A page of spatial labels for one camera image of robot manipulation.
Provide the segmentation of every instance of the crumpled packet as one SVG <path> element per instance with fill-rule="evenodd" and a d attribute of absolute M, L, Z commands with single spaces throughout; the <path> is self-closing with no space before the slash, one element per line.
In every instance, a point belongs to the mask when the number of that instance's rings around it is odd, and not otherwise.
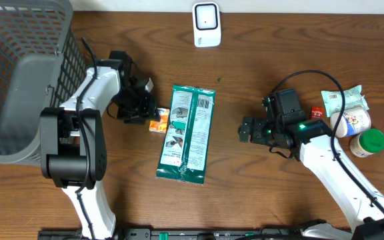
<path fill-rule="evenodd" d="M 369 110 L 368 104 L 361 95 L 362 86 L 358 85 L 349 90 L 344 90 L 345 94 L 345 110 L 363 107 L 365 110 Z M 327 117 L 331 117 L 333 113 L 340 112 L 341 108 L 341 95 L 339 91 L 321 91 L 323 96 L 325 111 Z"/>

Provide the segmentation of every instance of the white wall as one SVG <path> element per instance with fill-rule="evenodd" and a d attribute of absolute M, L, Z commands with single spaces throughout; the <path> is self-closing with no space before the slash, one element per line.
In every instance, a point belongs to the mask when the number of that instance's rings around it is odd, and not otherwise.
<path fill-rule="evenodd" d="M 191 12 L 197 0 L 70 0 L 76 11 Z M 224 13 L 384 14 L 384 0 L 217 0 Z"/>

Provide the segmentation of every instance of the green packaged item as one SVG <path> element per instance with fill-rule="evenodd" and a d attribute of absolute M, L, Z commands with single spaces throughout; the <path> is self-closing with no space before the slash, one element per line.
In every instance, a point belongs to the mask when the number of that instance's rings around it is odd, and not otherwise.
<path fill-rule="evenodd" d="M 362 89 L 362 86 L 358 85 L 343 91 L 345 94 L 345 110 L 356 107 L 363 107 L 365 110 L 369 110 L 367 101 L 364 96 L 361 95 Z M 342 100 L 339 91 L 321 91 L 321 94 L 323 96 L 327 117 L 331 117 L 333 113 L 340 112 Z"/>
<path fill-rule="evenodd" d="M 157 177 L 204 184 L 215 95 L 214 90 L 173 87 Z"/>

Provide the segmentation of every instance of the small orange box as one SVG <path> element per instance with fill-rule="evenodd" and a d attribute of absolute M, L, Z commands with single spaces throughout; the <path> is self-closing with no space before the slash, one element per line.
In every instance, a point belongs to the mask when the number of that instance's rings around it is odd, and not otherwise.
<path fill-rule="evenodd" d="M 158 108 L 158 113 L 159 113 L 159 116 L 161 117 L 161 120 L 159 122 L 151 121 L 149 125 L 149 130 L 157 133 L 166 133 L 170 109 Z"/>

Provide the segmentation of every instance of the wire mesh basket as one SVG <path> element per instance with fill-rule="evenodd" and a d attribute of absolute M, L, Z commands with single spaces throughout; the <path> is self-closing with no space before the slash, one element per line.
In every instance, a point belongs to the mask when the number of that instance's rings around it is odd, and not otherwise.
<path fill-rule="evenodd" d="M 0 163 L 41 164 L 39 115 L 85 77 L 68 0 L 0 0 Z"/>

